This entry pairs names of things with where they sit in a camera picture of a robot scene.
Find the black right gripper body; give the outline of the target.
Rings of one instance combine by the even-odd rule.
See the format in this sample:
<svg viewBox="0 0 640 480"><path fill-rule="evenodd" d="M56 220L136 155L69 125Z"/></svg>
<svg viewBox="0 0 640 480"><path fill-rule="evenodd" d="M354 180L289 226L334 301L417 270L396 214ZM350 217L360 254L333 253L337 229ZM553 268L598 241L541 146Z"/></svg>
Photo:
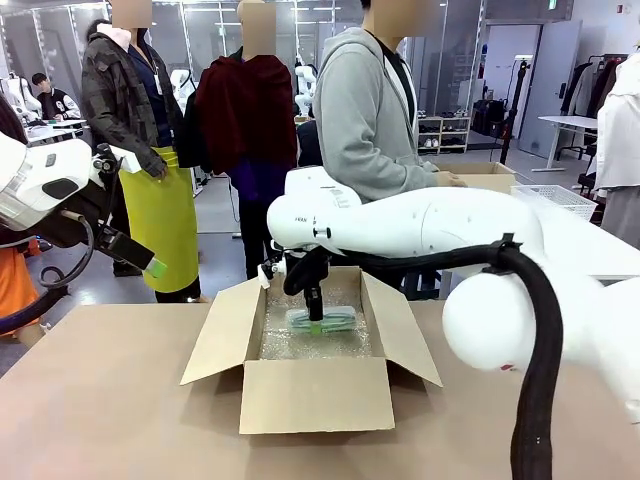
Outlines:
<svg viewBox="0 0 640 480"><path fill-rule="evenodd" d="M303 290L316 288L328 277L330 254L324 248L315 248L300 260L299 283Z"/></svg>

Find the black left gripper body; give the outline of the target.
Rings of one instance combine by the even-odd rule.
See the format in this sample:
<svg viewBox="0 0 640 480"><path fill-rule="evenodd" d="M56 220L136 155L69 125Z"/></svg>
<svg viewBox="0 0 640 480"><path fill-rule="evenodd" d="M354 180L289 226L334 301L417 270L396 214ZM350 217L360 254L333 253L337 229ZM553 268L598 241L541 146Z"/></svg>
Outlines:
<svg viewBox="0 0 640 480"><path fill-rule="evenodd" d="M154 260L154 253L123 232L109 225L99 227L95 234L94 247L112 259L127 263L144 271Z"/></svg>

